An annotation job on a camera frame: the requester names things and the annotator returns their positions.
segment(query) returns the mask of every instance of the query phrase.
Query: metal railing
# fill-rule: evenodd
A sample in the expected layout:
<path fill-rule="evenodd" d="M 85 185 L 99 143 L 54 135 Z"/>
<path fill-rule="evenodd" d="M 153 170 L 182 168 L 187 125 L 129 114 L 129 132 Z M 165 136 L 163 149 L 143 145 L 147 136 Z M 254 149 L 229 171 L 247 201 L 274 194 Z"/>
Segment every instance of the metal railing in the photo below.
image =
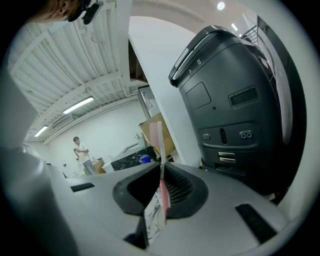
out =
<path fill-rule="evenodd" d="M 257 25 L 253 26 L 241 36 L 241 39 L 247 40 L 248 42 L 251 42 L 254 45 L 258 45 L 257 30 L 258 30 Z"/>

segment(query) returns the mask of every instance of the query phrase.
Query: paper packaging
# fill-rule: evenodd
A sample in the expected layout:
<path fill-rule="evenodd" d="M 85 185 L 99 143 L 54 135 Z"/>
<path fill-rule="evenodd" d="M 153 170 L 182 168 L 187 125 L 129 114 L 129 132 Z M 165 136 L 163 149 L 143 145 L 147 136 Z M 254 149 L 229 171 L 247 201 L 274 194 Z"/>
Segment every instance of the paper packaging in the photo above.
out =
<path fill-rule="evenodd" d="M 161 113 L 156 114 L 155 116 L 151 117 L 147 121 L 140 123 L 139 126 L 143 132 L 144 138 L 147 141 L 149 145 L 151 145 L 150 140 L 150 123 L 157 123 L 158 121 L 162 122 L 162 134 L 163 134 L 163 140 L 164 140 L 164 149 L 165 149 L 165 155 L 170 155 L 175 149 L 175 144 L 172 141 L 171 135 L 168 131 L 167 125 L 165 123 L 165 120 Z M 153 147 L 155 153 L 160 156 L 160 147 L 154 146 Z"/>
<path fill-rule="evenodd" d="M 101 158 L 98 162 L 96 162 L 93 167 L 97 171 L 98 174 L 105 174 L 105 170 L 102 169 L 102 166 L 105 165 L 104 160 Z"/>

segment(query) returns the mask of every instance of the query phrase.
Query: black marble counter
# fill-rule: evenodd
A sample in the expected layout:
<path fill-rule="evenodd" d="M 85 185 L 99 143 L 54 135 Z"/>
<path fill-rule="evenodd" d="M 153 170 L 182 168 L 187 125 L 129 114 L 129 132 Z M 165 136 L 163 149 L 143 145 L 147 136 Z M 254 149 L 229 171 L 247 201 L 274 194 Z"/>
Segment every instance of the black marble counter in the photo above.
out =
<path fill-rule="evenodd" d="M 111 166 L 115 171 L 135 167 L 141 165 L 140 157 L 142 155 L 148 155 L 151 160 L 157 161 L 157 155 L 152 146 L 148 146 L 146 148 L 136 148 L 135 150 L 127 151 L 126 149 L 120 153 L 113 162 L 111 162 Z"/>

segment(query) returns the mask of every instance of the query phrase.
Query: white ceiling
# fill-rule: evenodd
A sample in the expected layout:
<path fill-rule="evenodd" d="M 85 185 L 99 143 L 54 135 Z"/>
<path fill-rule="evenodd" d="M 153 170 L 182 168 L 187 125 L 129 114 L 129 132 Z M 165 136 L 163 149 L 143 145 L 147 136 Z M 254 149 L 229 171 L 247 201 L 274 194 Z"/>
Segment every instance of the white ceiling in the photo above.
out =
<path fill-rule="evenodd" d="M 223 1 L 225 8 L 217 9 Z M 194 33 L 210 25 L 218 25 L 232 31 L 231 24 L 236 24 L 237 34 L 244 33 L 252 23 L 247 24 L 244 13 L 256 15 L 236 0 L 133 0 L 132 16 L 149 16 L 179 25 Z"/>
<path fill-rule="evenodd" d="M 130 1 L 118 0 L 116 5 L 104 0 L 102 9 L 89 25 L 78 19 L 72 23 L 29 23 L 21 28 L 9 50 L 7 66 L 38 111 L 28 140 L 34 140 L 44 125 L 49 129 L 38 139 L 55 137 L 58 131 L 51 128 L 53 122 L 63 116 L 64 109 L 84 98 L 93 96 L 94 101 L 72 114 L 82 117 L 105 104 L 129 97 L 142 85 L 130 82 L 129 78 L 130 9 Z M 122 18 L 117 22 L 117 16 L 123 15 L 127 20 Z"/>

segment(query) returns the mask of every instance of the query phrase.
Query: display screen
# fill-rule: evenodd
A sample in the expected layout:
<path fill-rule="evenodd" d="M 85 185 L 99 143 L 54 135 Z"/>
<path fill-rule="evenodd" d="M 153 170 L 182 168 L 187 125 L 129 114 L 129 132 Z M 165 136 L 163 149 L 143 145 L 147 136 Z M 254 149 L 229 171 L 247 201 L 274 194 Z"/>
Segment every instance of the display screen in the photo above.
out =
<path fill-rule="evenodd" d="M 242 105 L 247 102 L 254 101 L 258 98 L 258 94 L 255 88 L 246 90 L 240 94 L 230 97 L 232 106 Z"/>

